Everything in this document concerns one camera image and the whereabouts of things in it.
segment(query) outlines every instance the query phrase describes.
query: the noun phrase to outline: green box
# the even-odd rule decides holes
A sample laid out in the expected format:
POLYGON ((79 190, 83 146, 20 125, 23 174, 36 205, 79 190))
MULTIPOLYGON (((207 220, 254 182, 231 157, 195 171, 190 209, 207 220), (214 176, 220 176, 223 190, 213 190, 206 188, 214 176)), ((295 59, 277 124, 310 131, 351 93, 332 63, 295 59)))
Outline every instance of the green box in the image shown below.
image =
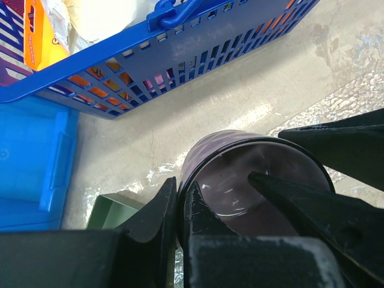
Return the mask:
POLYGON ((144 204, 120 194, 99 195, 95 201, 87 229, 112 229, 127 221, 144 204))

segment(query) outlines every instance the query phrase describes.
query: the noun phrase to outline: white paper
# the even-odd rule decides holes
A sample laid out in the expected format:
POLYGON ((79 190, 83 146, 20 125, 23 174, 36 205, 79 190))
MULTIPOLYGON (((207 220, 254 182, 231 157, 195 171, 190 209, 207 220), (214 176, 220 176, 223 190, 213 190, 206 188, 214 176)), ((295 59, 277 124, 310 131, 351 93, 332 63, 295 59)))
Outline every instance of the white paper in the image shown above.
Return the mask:
MULTIPOLYGON (((77 53, 146 19, 157 0, 41 0, 56 39, 77 53)), ((178 5, 185 0, 176 0, 178 5)))

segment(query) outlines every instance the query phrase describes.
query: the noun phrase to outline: orange package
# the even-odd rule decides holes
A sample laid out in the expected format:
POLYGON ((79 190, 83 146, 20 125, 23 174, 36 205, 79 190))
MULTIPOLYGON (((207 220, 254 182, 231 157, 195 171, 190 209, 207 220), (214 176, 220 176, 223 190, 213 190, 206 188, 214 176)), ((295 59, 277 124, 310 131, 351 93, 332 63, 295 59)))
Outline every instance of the orange package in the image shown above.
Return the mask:
POLYGON ((68 57, 55 38, 40 0, 25 0, 24 11, 24 63, 40 71, 68 57))

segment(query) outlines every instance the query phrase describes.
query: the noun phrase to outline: concrete floor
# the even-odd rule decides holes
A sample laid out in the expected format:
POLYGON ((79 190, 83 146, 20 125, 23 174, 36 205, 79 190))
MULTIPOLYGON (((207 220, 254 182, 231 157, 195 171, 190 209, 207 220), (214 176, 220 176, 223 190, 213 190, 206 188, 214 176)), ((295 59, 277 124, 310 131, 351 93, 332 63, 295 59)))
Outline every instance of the concrete floor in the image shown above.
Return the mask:
MULTIPOLYGON (((276 135, 384 107, 382 0, 321 0, 288 36, 117 120, 82 115, 63 228, 83 229, 99 194, 146 203, 188 150, 223 129, 276 135)), ((384 194, 331 172, 339 193, 384 194)))

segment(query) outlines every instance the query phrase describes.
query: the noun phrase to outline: blue crate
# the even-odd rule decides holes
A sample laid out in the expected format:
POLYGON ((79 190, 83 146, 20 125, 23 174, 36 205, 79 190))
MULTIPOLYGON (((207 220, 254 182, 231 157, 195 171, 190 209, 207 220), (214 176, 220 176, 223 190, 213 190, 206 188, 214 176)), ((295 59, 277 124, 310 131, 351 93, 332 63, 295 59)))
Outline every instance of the blue crate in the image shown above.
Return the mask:
MULTIPOLYGON (((174 8, 171 0, 161 0, 147 21, 38 73, 0 64, 0 76, 11 78, 7 84, 12 82, 7 69, 28 76, 0 87, 0 103, 37 95, 95 116, 115 118, 286 35, 318 1, 188 0, 174 8), (117 61, 120 68, 110 68, 110 61, 117 61), (91 67, 100 79, 88 70, 91 67), (74 83, 70 77, 75 74, 86 84, 74 83), (127 76, 130 82, 123 81, 127 76), (110 89, 111 82, 119 89, 110 89), (101 97, 96 88, 103 91, 101 97)), ((11 26, 5 27, 11 37, 0 38, 22 53, 20 19, 4 4, 0 10, 0 18, 11 26)), ((2 51, 22 61, 6 47, 2 51)))
POLYGON ((36 97, 0 105, 0 231, 60 228, 78 118, 36 97))

